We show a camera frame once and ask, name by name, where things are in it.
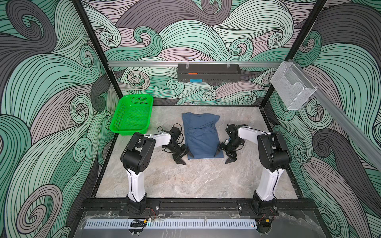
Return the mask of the blue t-shirt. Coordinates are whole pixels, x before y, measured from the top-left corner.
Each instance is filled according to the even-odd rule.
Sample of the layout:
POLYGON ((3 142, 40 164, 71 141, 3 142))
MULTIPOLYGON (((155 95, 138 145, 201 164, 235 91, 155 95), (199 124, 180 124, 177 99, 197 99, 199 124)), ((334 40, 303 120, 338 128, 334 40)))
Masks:
POLYGON ((216 155, 220 144, 216 123, 220 117, 214 114, 182 114, 185 143, 193 156, 188 159, 215 159, 224 158, 220 152, 216 155))

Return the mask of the green plastic basket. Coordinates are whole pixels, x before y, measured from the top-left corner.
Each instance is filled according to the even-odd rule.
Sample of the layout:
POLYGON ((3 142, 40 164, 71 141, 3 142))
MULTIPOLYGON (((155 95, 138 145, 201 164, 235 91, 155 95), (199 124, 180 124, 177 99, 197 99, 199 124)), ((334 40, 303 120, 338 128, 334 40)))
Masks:
POLYGON ((122 97, 113 115, 110 130, 127 136, 138 132, 145 134, 150 126, 154 98, 148 94, 122 97))

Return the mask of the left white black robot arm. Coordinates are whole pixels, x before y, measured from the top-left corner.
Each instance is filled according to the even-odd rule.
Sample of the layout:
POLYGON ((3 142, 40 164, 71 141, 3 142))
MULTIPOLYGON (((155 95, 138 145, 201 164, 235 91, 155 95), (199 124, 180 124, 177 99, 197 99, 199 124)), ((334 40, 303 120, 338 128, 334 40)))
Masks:
POLYGON ((172 154, 176 164, 185 165, 183 157, 194 157, 189 147, 178 142, 183 137, 182 131, 173 126, 169 131, 162 130, 153 135, 143 135, 136 132, 121 155, 121 162, 128 174, 129 192, 127 204, 135 211, 142 213, 145 210, 147 193, 144 186, 144 171, 148 168, 153 151, 161 147, 172 154))

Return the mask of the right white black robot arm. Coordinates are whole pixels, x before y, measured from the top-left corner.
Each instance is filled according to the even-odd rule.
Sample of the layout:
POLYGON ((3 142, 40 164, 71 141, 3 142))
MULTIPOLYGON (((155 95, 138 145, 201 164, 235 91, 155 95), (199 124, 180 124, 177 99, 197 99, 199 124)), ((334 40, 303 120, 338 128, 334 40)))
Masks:
POLYGON ((226 132, 229 139, 218 144, 215 155, 224 151, 228 159, 226 164, 237 161, 237 151, 250 141, 258 146, 259 160, 263 167, 260 184, 254 192, 251 203, 255 214, 275 214, 275 190, 280 177, 291 163, 292 159, 283 135, 279 132, 266 132, 254 129, 248 125, 228 124, 226 132))

